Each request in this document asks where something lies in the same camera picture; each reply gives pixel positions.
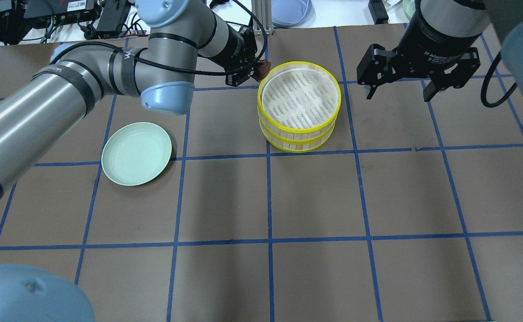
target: black wire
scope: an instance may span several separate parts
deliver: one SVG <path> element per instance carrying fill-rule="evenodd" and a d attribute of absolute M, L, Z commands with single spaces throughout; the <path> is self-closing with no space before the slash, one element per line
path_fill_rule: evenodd
<path fill-rule="evenodd" d="M 47 42 L 47 33 L 49 33 L 49 27 L 51 26 L 51 24 L 49 24 L 49 26 L 45 27 L 45 34 L 43 34 L 43 37 L 41 37 L 41 42 L 40 43 L 46 43 Z"/>
<path fill-rule="evenodd" d="M 51 39 L 51 36 L 55 33 L 55 31 L 57 31 L 57 29 L 59 27 L 61 27 L 63 25 L 63 21 L 59 22 L 58 24 L 56 24 L 55 26 L 53 26 L 53 28 L 51 29 L 51 31 L 46 31 L 45 32 L 45 35 L 43 37 L 45 37 L 45 39 L 43 41 L 41 41 L 41 43 L 47 43 L 47 40 Z"/>
<path fill-rule="evenodd" d="M 249 27 L 248 25 L 244 25 L 244 24 L 239 24 L 237 22 L 232 22 L 232 21 L 226 21 L 228 24 L 231 24 L 231 25 L 236 25 L 236 26 L 242 26 L 242 27 Z"/>
<path fill-rule="evenodd" d="M 135 12 L 135 14 L 132 15 L 131 17 L 131 26 L 133 26 L 135 24 L 135 17 L 138 16 L 139 12 Z"/>
<path fill-rule="evenodd" d="M 135 28 L 135 31 L 138 32 L 138 31 L 139 31 L 138 27 L 140 27 L 141 30 L 142 30 L 143 27 L 139 24 L 139 21 L 141 21 L 141 20 L 142 20 L 142 19 L 139 18 L 139 19 L 137 19 L 135 22 L 132 22 L 132 23 L 131 23 L 131 26 L 129 27 L 129 29 L 132 28 L 132 27 L 134 27 L 134 28 Z"/>
<path fill-rule="evenodd" d="M 39 38 L 33 38 L 33 39 L 21 39 L 21 41 L 35 41 L 35 40 L 39 40 L 39 39 L 43 39 L 44 36 L 41 36 Z"/>
<path fill-rule="evenodd" d="M 117 32 L 119 32 L 119 33 L 122 33 L 122 32 L 123 32 L 123 31 L 122 31 L 122 27 L 123 27 L 123 26 L 124 26 L 124 27 L 127 27 L 127 29 L 128 29 L 128 26 L 127 26 L 126 24 L 122 23 L 122 24 L 120 24 L 120 25 L 118 25 L 118 26 L 116 27 L 115 31 L 117 31 Z"/>
<path fill-rule="evenodd" d="M 510 97 L 510 95 L 515 91 L 515 89 L 518 87 L 517 83 L 514 83 L 510 87 L 510 89 L 496 102 L 490 103 L 488 102 L 486 98 L 486 94 L 488 93 L 488 85 L 490 84 L 490 79 L 492 79 L 492 74 L 494 73 L 494 70 L 496 67 L 498 67 L 498 64 L 500 63 L 500 60 L 502 59 L 500 53 L 496 55 L 496 58 L 494 58 L 494 61 L 492 62 L 492 65 L 490 65 L 490 68 L 488 69 L 488 73 L 486 73 L 486 76 L 484 77 L 484 82 L 482 83 L 482 90 L 480 90 L 480 100 L 482 101 L 482 104 L 488 108 L 493 108 L 496 106 L 499 106 L 503 102 L 506 102 L 506 100 Z"/>
<path fill-rule="evenodd" d="M 149 66 L 160 68 L 160 69 L 165 69 L 167 71 L 172 71 L 172 72 L 176 72 L 176 73 L 194 74 L 194 75 L 206 75 L 206 76 L 228 76 L 228 75 L 237 74 L 237 73 L 239 73 L 241 71 L 249 70 L 251 68 L 255 68 L 257 66 L 257 63 L 260 61 L 260 59 L 264 55 L 264 52 L 266 51 L 266 48 L 267 48 L 268 39 L 267 39 L 266 29 L 262 25 L 262 23 L 258 20 L 258 18 L 256 16 L 254 16 L 254 14 L 248 8 L 246 8 L 238 0 L 233 0 L 233 2 L 235 2 L 243 10 L 245 10 L 252 17 L 252 19 L 256 22 L 256 24 L 261 29 L 261 34 L 263 35 L 263 42 L 264 42 L 264 44 L 263 44 L 263 48 L 261 49 L 259 55 L 257 55 L 257 57 L 253 60 L 253 62 L 249 63 L 248 65 L 246 65 L 244 67 L 241 67 L 241 68 L 238 68 L 238 69 L 234 69 L 233 71 L 228 71 L 228 72 L 209 72 L 209 71 L 196 71 L 196 70 L 192 70 L 192 69 L 184 69 L 184 68 L 167 66 L 167 65 L 155 63 L 155 62 L 147 60 L 147 59 L 142 59 L 140 57 L 134 57 L 135 61 L 137 61 L 139 63 L 142 63 L 142 64 L 145 64 L 145 65 L 149 65 Z M 61 57 L 63 57 L 64 55 L 66 55 L 67 53 L 69 53 L 70 51 L 72 51 L 72 50 L 74 50 L 76 48 L 84 47 L 84 46 L 92 46 L 92 45 L 108 47 L 110 49 L 114 49 L 115 51 L 118 51 L 119 53 L 124 53 L 124 50 L 122 48 L 117 47 L 115 45 L 111 45 L 110 43 L 96 42 L 96 41 L 85 41 L 85 42 L 76 43 L 75 45 L 72 45 L 72 46 L 68 47 L 67 49 L 61 51 L 61 53 L 59 53 L 59 55 L 56 55 L 53 58 L 53 60 L 51 61 L 51 64 L 56 63 L 57 61 L 59 61 L 59 59 L 61 59 Z"/>

